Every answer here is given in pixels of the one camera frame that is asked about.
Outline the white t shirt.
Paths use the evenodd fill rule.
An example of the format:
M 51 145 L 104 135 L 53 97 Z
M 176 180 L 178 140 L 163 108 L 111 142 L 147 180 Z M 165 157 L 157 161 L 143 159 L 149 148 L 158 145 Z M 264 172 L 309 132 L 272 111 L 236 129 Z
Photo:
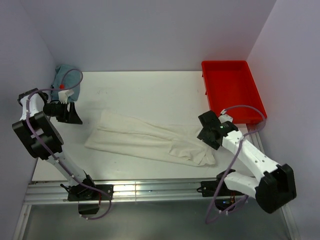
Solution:
M 199 125 L 152 123 L 103 110 L 85 142 L 92 150 L 192 167 L 214 166 L 213 150 L 197 138 Z

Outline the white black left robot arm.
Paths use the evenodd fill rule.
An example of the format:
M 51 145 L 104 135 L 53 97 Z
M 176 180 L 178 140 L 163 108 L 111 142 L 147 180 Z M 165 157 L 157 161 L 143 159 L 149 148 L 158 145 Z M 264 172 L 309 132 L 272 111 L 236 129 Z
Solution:
M 22 107 L 22 116 L 12 124 L 12 129 L 28 153 L 53 165 L 67 179 L 69 186 L 65 189 L 68 193 L 80 194 L 86 200 L 95 198 L 97 186 L 65 155 L 62 136 L 50 121 L 53 117 L 60 123 L 81 125 L 83 122 L 76 112 L 75 103 L 49 101 L 48 95 L 38 88 L 20 94 L 17 101 Z

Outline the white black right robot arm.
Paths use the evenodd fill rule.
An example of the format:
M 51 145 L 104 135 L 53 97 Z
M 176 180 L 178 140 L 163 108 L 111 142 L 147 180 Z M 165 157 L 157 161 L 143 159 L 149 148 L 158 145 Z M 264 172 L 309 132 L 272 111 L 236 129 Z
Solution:
M 252 177 L 236 172 L 230 166 L 216 176 L 215 181 L 204 181 L 197 189 L 203 197 L 217 203 L 219 194 L 233 197 L 240 193 L 256 200 L 271 214 L 297 197 L 294 171 L 288 164 L 279 164 L 256 148 L 236 127 L 228 115 L 217 116 L 212 110 L 198 117 L 202 129 L 198 139 L 214 150 L 224 148 L 240 160 Z

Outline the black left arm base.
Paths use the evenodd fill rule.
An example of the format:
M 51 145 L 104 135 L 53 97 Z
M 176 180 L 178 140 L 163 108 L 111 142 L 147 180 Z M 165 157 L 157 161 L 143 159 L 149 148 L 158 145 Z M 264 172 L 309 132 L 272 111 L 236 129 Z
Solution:
M 114 185 L 112 184 L 92 184 L 95 190 L 84 187 L 80 184 L 74 186 L 65 186 L 60 184 L 68 193 L 68 202 L 78 202 L 78 213 L 80 217 L 88 220 L 98 220 L 107 215 L 111 209 Z M 109 205 L 103 214 L 97 216 L 102 201 L 108 201 Z

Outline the red plastic bin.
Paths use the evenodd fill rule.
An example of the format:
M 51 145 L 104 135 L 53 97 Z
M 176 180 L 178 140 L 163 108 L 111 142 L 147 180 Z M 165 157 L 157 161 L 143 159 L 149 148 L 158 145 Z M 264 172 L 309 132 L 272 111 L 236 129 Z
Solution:
M 227 111 L 235 124 L 255 125 L 267 118 L 259 91 L 245 60 L 205 60 L 202 77 L 210 110 L 219 115 Z

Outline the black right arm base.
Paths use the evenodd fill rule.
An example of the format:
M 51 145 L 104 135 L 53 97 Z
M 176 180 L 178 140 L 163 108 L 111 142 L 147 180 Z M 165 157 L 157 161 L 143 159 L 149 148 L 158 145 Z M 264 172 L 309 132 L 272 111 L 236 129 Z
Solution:
M 200 187 L 198 187 L 196 191 L 201 193 L 202 197 L 213 197 L 214 193 L 217 191 L 218 184 L 219 180 L 201 181 Z M 226 185 L 223 183 L 214 204 L 218 210 L 223 211 L 236 202 L 237 196 L 243 195 L 243 193 L 238 191 L 227 189 Z

